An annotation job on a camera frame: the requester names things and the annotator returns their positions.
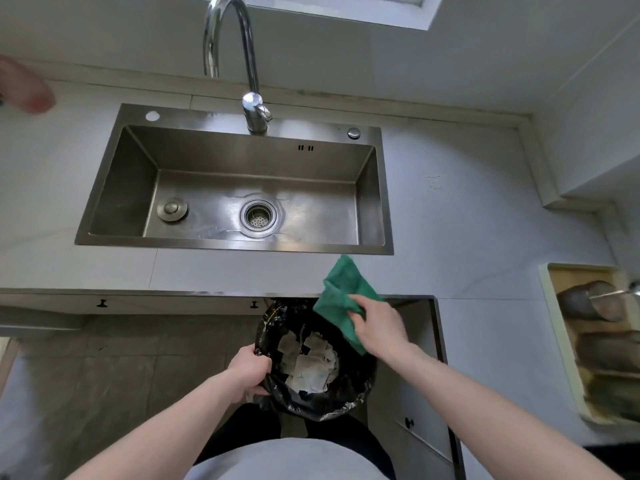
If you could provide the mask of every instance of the faucet spout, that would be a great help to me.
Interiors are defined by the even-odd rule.
[[[267,131],[268,122],[272,119],[271,113],[262,103],[260,88],[258,84],[258,71],[255,65],[255,51],[253,49],[253,33],[251,21],[244,0],[211,0],[207,8],[205,18],[203,56],[204,74],[210,77],[219,77],[220,68],[218,66],[218,42],[220,40],[220,28],[222,18],[229,5],[236,9],[238,21],[240,22],[240,32],[242,34],[242,44],[244,48],[244,63],[246,65],[246,75],[249,79],[250,92],[243,97],[244,115],[247,127],[251,133],[264,133]]]

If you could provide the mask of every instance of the stainless steel sink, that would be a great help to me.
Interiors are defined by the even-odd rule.
[[[123,104],[76,244],[393,254],[380,129]]]

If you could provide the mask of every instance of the black pants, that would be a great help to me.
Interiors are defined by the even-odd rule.
[[[308,438],[344,446],[372,462],[390,480],[396,480],[394,466],[376,437],[356,418],[345,415],[329,421],[308,421]],[[280,419],[275,412],[256,404],[243,404],[210,437],[195,465],[214,456],[265,440],[280,437]]]

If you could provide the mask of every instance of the green cloth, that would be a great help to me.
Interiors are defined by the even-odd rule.
[[[318,298],[314,311],[336,325],[347,342],[360,355],[364,355],[367,351],[357,338],[353,322],[347,315],[347,310],[351,310],[364,317],[364,310],[348,294],[360,294],[384,301],[362,277],[353,260],[343,254],[324,280],[324,291]]]

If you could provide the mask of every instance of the black trash bag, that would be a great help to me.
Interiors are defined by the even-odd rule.
[[[277,299],[258,326],[255,350],[258,355],[271,358],[271,373],[262,385],[273,400],[296,416],[324,421],[347,414],[364,403],[376,379],[378,361],[373,355],[358,354],[338,327],[315,313],[316,301],[312,298]],[[326,392],[298,393],[285,384],[288,375],[280,371],[283,354],[278,345],[289,330],[296,334],[301,344],[312,332],[318,332],[338,355],[338,376],[328,385]]]

